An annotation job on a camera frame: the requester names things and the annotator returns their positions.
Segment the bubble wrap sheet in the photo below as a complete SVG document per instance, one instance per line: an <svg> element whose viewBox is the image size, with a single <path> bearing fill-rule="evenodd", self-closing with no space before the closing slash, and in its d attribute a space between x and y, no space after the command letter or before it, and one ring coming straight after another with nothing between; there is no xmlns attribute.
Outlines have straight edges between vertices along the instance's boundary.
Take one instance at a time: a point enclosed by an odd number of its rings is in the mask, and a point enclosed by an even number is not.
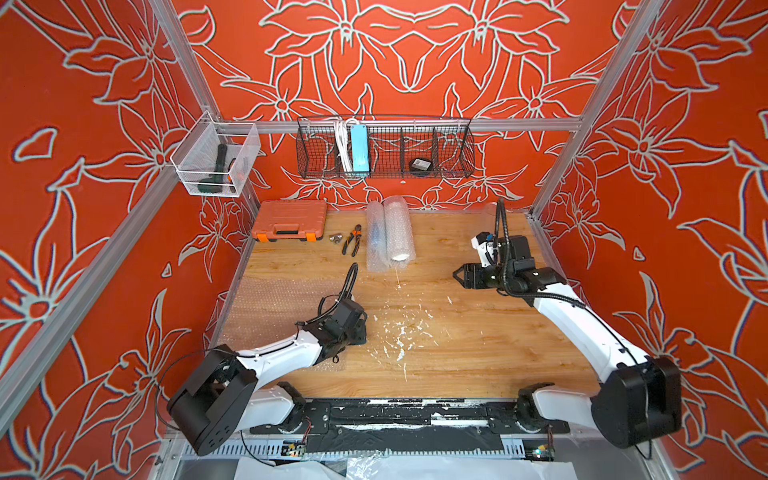
<svg viewBox="0 0 768 480"><path fill-rule="evenodd" d="M296 334L296 323L328 309L343 286L342 278L294 279L244 277L215 343L233 350L261 347Z"/></svg>

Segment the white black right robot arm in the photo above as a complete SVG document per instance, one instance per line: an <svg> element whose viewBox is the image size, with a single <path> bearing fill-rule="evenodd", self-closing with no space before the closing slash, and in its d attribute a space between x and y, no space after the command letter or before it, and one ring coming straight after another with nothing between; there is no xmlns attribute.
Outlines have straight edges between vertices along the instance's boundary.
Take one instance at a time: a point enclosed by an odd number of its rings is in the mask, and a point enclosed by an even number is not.
<svg viewBox="0 0 768 480"><path fill-rule="evenodd" d="M524 300L566 336L597 375L594 395L547 382L520 389L515 416L521 428L538 432L564 421L596 430L621 449L681 429L681 372L673 361L632 344L583 303L559 272L537 267L526 237L482 232L471 246L478 262L463 264L454 279L468 290Z"/></svg>

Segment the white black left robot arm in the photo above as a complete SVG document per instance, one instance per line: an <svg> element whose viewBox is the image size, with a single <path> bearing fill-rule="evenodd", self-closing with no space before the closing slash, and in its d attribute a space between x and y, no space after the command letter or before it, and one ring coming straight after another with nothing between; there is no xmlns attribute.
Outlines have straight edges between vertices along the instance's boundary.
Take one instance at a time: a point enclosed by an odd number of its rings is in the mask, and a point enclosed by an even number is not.
<svg viewBox="0 0 768 480"><path fill-rule="evenodd" d="M299 323L297 332L281 341L242 351L222 344L205 355L174 393L167 412L199 456L254 427L293 429L303 422L306 401L280 379L365 344L366 321L364 308L345 298L320 317Z"/></svg>

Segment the bubble wrap roll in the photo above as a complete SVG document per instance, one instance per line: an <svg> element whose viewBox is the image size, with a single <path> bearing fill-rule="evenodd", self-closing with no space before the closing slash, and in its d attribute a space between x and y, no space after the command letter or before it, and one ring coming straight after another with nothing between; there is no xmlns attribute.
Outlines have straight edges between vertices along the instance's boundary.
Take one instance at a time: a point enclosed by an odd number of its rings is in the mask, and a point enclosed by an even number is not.
<svg viewBox="0 0 768 480"><path fill-rule="evenodd" d="M409 207L400 196L387 198L383 207L387 259L408 264L416 257Z"/></svg>

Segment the orange black pliers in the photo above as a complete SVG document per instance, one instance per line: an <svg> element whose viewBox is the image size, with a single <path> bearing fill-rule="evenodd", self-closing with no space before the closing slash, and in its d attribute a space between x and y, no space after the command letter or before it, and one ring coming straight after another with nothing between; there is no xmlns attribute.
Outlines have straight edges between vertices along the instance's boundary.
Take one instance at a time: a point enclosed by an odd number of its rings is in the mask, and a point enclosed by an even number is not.
<svg viewBox="0 0 768 480"><path fill-rule="evenodd" d="M362 225L356 224L342 245L342 254L355 257L360 249Z"/></svg>

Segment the orange plastic tool case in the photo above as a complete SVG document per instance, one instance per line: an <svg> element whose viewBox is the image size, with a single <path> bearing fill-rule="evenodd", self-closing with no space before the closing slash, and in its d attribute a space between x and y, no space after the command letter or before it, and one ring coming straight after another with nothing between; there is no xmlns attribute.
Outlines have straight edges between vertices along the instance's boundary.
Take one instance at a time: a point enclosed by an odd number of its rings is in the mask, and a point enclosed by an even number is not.
<svg viewBox="0 0 768 480"><path fill-rule="evenodd" d="M325 200L265 201L251 235L260 243L278 240L317 242L324 236L327 211Z"/></svg>

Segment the light blue box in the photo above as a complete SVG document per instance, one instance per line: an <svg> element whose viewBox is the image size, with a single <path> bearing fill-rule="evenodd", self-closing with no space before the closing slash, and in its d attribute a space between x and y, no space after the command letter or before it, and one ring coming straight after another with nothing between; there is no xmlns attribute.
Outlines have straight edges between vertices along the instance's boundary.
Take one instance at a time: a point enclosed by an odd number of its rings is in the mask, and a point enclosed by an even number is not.
<svg viewBox="0 0 768 480"><path fill-rule="evenodd" d="M356 174L368 174L370 172L370 160L367 126L364 124L353 124L350 127L350 140L353 172Z"/></svg>

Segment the dark green screwdriver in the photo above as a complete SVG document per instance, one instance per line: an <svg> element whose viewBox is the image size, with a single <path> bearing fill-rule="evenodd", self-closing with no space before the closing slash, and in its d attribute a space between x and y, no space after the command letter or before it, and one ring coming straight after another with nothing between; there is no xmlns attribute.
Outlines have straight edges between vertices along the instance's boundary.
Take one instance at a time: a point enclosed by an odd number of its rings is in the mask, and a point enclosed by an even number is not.
<svg viewBox="0 0 768 480"><path fill-rule="evenodd" d="M201 179L197 184L200 193L216 194L222 192L225 186L225 162L227 150L228 146L225 143L218 145L213 172Z"/></svg>

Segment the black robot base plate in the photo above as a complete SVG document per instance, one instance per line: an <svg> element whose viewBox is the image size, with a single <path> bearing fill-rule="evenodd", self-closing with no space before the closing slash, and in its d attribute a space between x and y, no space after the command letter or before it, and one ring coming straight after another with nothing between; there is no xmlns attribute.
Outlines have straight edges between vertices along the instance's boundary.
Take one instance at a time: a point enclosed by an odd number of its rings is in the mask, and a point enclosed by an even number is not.
<svg viewBox="0 0 768 480"><path fill-rule="evenodd" d="M488 429L494 434L525 434L513 399L314 398L301 422L291 428L262 425L251 434L325 434L333 429L381 430L453 427Z"/></svg>

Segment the clear acrylic wall box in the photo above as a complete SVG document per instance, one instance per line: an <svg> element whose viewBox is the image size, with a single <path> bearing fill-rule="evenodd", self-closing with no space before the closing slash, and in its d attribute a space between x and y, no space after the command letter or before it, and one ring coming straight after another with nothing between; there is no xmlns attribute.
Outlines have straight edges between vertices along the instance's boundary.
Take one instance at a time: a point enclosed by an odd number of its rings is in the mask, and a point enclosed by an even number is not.
<svg viewBox="0 0 768 480"><path fill-rule="evenodd" d="M225 186L221 193L200 193L197 184L213 172L221 143L228 146ZM254 123L217 121L205 111L171 155L171 163L188 194L236 198L242 194L260 152L260 133Z"/></svg>

